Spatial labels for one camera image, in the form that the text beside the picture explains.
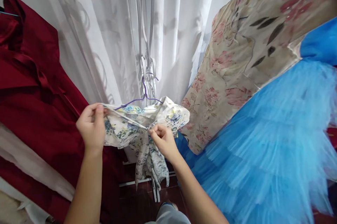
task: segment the purple hanger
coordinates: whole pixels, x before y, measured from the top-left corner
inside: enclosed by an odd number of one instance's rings
[[[135,102],[135,101],[138,101],[138,100],[143,100],[143,99],[145,99],[145,97],[146,97],[148,100],[156,100],[156,101],[159,101],[159,102],[162,104],[162,102],[161,102],[160,100],[157,100],[157,99],[150,99],[150,98],[147,96],[146,86],[145,86],[145,83],[144,83],[144,76],[142,77],[141,81],[143,82],[144,89],[145,89],[145,94],[144,94],[143,98],[142,98],[142,99],[136,99],[136,100],[130,101],[129,103],[126,103],[125,105],[123,105],[123,106],[121,106],[121,107],[119,107],[119,108],[116,108],[115,110],[124,108],[124,107],[126,107],[127,105],[131,104],[132,102]]]

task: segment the floral dress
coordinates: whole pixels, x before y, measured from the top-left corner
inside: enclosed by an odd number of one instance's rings
[[[148,106],[141,110],[137,106],[118,109],[117,105],[103,104],[108,109],[105,117],[105,144],[122,149],[130,146],[137,156],[136,186],[145,176],[152,176],[160,190],[160,182],[166,178],[169,185],[169,171],[164,156],[153,142],[148,130],[156,124],[171,128],[177,136],[179,128],[189,122],[190,112],[168,97],[160,99],[162,103]]]
[[[182,101],[190,149],[199,154],[256,92],[301,60],[304,36],[335,16],[337,0],[231,0],[221,8]]]

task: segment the small floral garment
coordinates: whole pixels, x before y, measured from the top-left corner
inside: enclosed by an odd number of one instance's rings
[[[190,149],[199,154],[258,90],[301,60],[305,34],[335,16],[337,0],[231,0],[221,8],[182,102]]]
[[[160,190],[160,182],[166,178],[169,185],[169,171],[164,156],[159,152],[148,130],[156,124],[164,124],[171,128],[177,137],[179,128],[189,122],[190,112],[168,97],[160,99],[162,103],[148,106],[141,110],[137,106],[120,106],[103,104],[108,109],[105,117],[105,145],[122,149],[130,146],[137,155],[136,186],[145,176],[152,176]]]

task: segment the dark red satin fabric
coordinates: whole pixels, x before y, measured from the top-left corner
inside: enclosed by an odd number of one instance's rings
[[[75,122],[88,105],[59,63],[57,30],[21,0],[4,0],[0,15],[0,122],[76,187],[84,144]],[[103,152],[101,221],[111,223],[123,165]],[[63,221],[69,202],[0,158],[0,176]]]

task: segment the clothes hanger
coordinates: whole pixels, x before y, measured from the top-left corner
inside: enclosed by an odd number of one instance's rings
[[[8,15],[12,15],[12,16],[18,16],[18,15],[15,15],[15,14],[10,14],[10,13],[6,13],[6,12],[3,12],[3,11],[0,11],[0,13],[2,13],[2,14],[8,14]]]
[[[135,101],[142,101],[142,100],[144,100],[145,98],[147,98],[148,100],[156,100],[156,101],[159,101],[159,102],[162,104],[162,102],[161,102],[160,100],[157,100],[157,99],[151,99],[151,98],[149,98],[149,97],[147,96],[147,90],[146,90],[146,86],[145,86],[145,83],[144,83],[144,76],[142,77],[141,81],[143,82],[143,86],[144,86],[144,90],[145,90],[145,94],[144,94],[143,98],[142,98],[142,99],[136,99],[136,100],[130,101],[129,103],[126,103],[125,105],[120,106],[119,108],[116,108],[115,110],[124,108],[124,107],[126,107],[127,105],[131,104],[132,102],[135,102]]]

